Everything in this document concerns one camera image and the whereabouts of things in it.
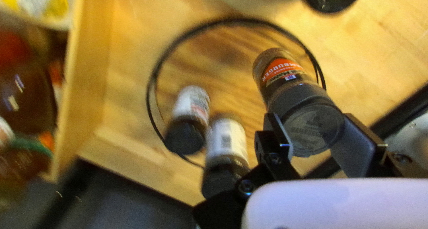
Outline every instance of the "bolt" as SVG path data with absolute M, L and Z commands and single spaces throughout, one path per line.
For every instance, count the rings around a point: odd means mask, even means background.
M 411 163 L 412 159 L 410 159 L 409 156 L 407 155 L 403 155 L 403 154 L 399 154 L 399 153 L 395 153 L 394 154 L 394 159 L 398 162 L 400 162 L 401 164 L 407 164 L 407 163 Z
M 252 181 L 250 180 L 242 180 L 239 183 L 239 187 L 238 187 L 239 191 L 241 191 L 242 193 L 244 193 L 247 196 L 250 196 L 251 193 L 253 193 L 254 189 L 255 189 L 255 185 Z
M 279 165 L 282 163 L 282 158 L 277 153 L 269 153 L 269 156 L 267 158 L 275 165 Z

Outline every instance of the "black metal bracket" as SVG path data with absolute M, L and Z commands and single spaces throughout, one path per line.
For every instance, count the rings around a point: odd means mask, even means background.
M 391 168 L 384 166 L 386 144 L 351 114 L 345 115 L 357 128 L 355 131 L 364 134 L 374 144 L 375 153 L 367 176 L 397 176 L 391 174 Z M 289 143 L 289 138 L 278 116 L 274 113 L 266 113 L 263 128 L 263 131 L 255 133 L 254 139 L 259 165 L 237 181 L 234 190 L 213 196 L 193 209 L 194 218 L 202 229 L 241 228 L 245 204 L 257 188 L 273 181 L 301 179 L 291 165 L 292 144 Z M 329 160 L 328 167 L 316 168 L 306 178 L 327 178 L 331 176 L 332 171 L 339 168 L 332 159 Z

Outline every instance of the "wooden table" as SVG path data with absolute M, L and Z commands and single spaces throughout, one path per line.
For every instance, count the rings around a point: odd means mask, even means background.
M 160 143 L 144 94 L 152 68 L 171 41 L 221 17 L 259 17 L 291 31 L 317 58 L 340 109 L 371 125 L 428 81 L 427 1 L 358 0 L 343 13 L 324 15 L 299 0 L 77 0 L 53 173 L 78 154 L 188 204 L 200 202 L 201 171 Z M 228 54 L 212 56 L 226 59 Z M 260 96 L 248 71 L 224 64 L 215 69 L 224 75 L 222 87 L 212 79 L 218 73 L 162 74 L 171 82 L 161 84 L 159 105 L 171 109 L 186 83 L 217 90 L 211 99 L 221 107 L 215 110 L 234 111 L 245 121 L 254 166 L 251 137 L 261 128 Z M 327 156 L 293 163 L 305 173 Z M 201 155 L 193 159 L 203 162 Z

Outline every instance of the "brown bottle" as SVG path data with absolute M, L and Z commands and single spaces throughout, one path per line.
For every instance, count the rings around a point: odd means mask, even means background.
M 35 140 L 18 138 L 10 146 L 0 154 L 0 213 L 19 202 L 26 182 L 48 169 L 52 155 Z
M 2 69 L 0 116 L 15 133 L 34 134 L 55 128 L 56 104 L 49 73 L 37 60 Z

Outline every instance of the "black surface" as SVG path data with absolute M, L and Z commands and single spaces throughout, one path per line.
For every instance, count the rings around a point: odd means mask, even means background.
M 7 229 L 193 229 L 191 207 L 84 161 L 60 185 L 33 181 Z

